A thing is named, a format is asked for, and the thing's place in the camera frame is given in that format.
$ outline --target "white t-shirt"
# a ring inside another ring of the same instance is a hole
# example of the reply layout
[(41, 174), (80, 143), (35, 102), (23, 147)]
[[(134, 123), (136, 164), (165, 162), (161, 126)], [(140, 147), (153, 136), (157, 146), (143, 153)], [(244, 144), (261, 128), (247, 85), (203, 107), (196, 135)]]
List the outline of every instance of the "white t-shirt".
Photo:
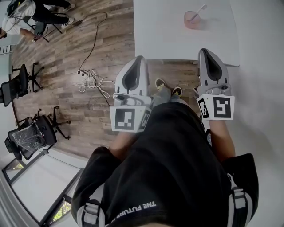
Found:
[(2, 22), (2, 29), (10, 35), (19, 35), (21, 27), (18, 25), (18, 23), (25, 16), (33, 16), (35, 11), (36, 11), (36, 4), (34, 1), (32, 1), (31, 4), (23, 12), (17, 15), (13, 15), (10, 18), (5, 17)]

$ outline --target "white sneaker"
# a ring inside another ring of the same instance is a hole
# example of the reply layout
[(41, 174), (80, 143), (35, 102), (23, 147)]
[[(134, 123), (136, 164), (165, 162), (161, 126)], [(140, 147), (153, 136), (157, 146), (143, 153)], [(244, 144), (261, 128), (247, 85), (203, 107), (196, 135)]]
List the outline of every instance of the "white sneaker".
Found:
[(70, 26), (70, 25), (72, 25), (72, 24), (73, 24), (74, 20), (75, 20), (74, 18), (69, 17), (68, 22), (67, 22), (67, 23), (65, 23), (65, 24), (62, 24), (61, 28), (62, 28), (62, 29), (66, 29), (68, 26)]
[(72, 9), (74, 9), (76, 7), (76, 5), (75, 4), (70, 4), (70, 6), (69, 7), (67, 7), (67, 8), (64, 8), (64, 12), (67, 12), (67, 11), (69, 11), (69, 10), (72, 10)]

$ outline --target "black sleeve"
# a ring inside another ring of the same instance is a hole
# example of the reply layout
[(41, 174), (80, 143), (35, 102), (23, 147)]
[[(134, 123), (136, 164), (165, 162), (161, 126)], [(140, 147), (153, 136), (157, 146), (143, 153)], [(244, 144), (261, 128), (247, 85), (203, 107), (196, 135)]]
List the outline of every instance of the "black sleeve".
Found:
[(91, 194), (101, 186), (121, 164), (108, 148), (99, 147), (91, 155), (72, 198), (71, 211), (77, 221), (77, 211), (89, 200)]
[(252, 154), (228, 158), (222, 165), (233, 176), (236, 185), (251, 196), (254, 216), (258, 206), (258, 178)]

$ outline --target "person in white shirt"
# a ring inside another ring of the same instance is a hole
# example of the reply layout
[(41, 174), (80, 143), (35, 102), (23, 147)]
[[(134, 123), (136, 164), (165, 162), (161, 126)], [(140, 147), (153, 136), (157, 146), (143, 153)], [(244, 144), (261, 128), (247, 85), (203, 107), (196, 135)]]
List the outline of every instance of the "person in white shirt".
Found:
[(3, 19), (2, 27), (0, 27), (0, 39), (6, 38), (7, 34), (21, 34), (28, 39), (33, 39), (35, 35), (29, 30), (21, 28), (18, 24), (25, 16), (32, 17), (35, 22), (62, 24), (62, 29), (67, 28), (74, 22), (74, 18), (57, 16), (51, 13), (44, 5), (63, 7), (65, 12), (75, 8), (74, 4), (65, 0), (30, 0), (28, 6), (23, 11)]

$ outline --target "black pants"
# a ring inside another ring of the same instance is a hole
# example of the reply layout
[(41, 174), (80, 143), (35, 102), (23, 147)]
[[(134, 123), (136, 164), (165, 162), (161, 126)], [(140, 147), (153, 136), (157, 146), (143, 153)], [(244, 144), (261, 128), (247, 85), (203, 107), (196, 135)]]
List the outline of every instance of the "black pants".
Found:
[(68, 17), (57, 16), (51, 13), (44, 5), (54, 5), (67, 8), (70, 3), (64, 0), (33, 0), (35, 2), (35, 14), (32, 17), (35, 21), (53, 24), (64, 24), (69, 21)]

